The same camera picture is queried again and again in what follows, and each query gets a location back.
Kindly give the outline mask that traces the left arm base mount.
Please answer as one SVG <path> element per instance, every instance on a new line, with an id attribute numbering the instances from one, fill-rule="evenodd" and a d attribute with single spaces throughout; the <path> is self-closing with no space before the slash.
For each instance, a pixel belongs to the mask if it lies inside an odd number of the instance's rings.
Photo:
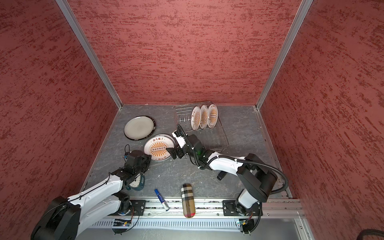
<path id="1" fill-rule="evenodd" d="M 119 216 L 143 216 L 147 201 L 123 200 L 115 212 Z"/>

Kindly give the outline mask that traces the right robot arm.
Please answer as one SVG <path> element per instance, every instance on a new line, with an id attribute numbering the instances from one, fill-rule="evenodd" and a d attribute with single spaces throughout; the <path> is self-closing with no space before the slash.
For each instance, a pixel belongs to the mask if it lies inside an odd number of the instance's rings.
<path id="1" fill-rule="evenodd" d="M 182 135 L 175 131 L 172 136 L 177 146 L 167 148 L 167 151 L 173 159 L 189 156 L 200 170 L 219 171 L 240 179 L 244 189 L 237 198 L 237 205 L 241 210 L 248 210 L 255 203 L 265 203 L 270 195 L 280 193 L 287 187 L 285 175 L 254 154 L 246 157 L 227 156 L 206 149 L 196 135 Z"/>

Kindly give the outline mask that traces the orange sunburst plate front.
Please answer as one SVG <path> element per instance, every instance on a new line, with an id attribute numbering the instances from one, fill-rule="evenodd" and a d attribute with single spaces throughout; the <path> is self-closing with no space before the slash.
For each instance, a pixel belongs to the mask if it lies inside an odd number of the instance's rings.
<path id="1" fill-rule="evenodd" d="M 144 153 L 151 156 L 152 161 L 164 161 L 171 158 L 167 148 L 174 148 L 175 141 L 169 135 L 159 134 L 149 139 L 144 145 Z"/>

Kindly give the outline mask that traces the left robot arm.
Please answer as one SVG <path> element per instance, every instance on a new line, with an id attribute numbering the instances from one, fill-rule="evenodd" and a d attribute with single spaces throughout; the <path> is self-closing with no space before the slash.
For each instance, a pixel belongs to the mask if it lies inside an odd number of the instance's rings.
<path id="1" fill-rule="evenodd" d="M 31 233 L 32 240 L 74 240 L 85 229 L 111 214 L 130 219 L 142 216 L 145 202 L 131 201 L 124 192 L 132 183 L 142 185 L 151 156 L 142 151 L 125 155 L 125 165 L 100 183 L 68 198 L 57 197 Z"/>

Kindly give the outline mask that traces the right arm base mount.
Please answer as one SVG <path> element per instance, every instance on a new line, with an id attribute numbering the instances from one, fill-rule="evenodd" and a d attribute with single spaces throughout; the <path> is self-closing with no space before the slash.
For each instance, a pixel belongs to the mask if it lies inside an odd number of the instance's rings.
<path id="1" fill-rule="evenodd" d="M 259 202 L 252 205 L 247 209 L 235 200 L 224 200 L 223 213 L 224 216 L 243 216 L 243 217 L 258 217 L 263 216 L 263 211 L 260 208 Z"/>

